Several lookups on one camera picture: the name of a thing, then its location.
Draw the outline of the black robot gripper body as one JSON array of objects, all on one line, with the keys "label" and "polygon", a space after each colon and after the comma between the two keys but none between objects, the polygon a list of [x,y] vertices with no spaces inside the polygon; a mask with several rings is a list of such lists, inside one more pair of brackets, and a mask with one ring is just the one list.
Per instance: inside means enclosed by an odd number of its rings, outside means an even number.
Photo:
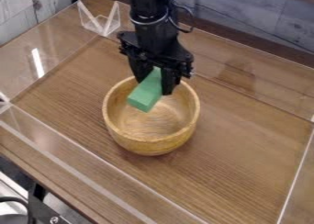
[{"label": "black robot gripper body", "polygon": [[133,20],[135,30],[123,30],[116,38],[120,41],[120,53],[141,61],[148,61],[160,70],[176,67],[181,77],[190,78],[194,56],[179,42],[179,32],[190,33],[192,29],[181,29],[173,17],[165,17],[152,23]]}]

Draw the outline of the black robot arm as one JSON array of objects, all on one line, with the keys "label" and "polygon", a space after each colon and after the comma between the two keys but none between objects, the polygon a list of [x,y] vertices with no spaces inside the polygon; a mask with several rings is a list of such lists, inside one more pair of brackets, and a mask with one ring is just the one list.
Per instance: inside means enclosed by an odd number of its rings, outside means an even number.
[{"label": "black robot arm", "polygon": [[133,31],[120,31],[120,53],[140,83],[155,67],[160,69],[161,94],[169,95],[181,77],[190,78],[194,55],[179,42],[179,32],[190,33],[177,24],[173,0],[128,0],[128,17]]}]

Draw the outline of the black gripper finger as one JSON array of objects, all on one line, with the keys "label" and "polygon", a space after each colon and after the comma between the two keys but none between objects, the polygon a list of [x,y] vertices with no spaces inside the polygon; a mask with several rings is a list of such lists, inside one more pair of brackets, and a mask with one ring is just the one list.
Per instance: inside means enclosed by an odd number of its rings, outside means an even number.
[{"label": "black gripper finger", "polygon": [[152,72],[153,66],[148,61],[141,61],[132,58],[128,59],[128,64],[135,79],[140,83],[149,74],[149,72]]},{"label": "black gripper finger", "polygon": [[176,85],[180,84],[180,70],[171,66],[160,70],[161,75],[161,94],[169,95]]}]

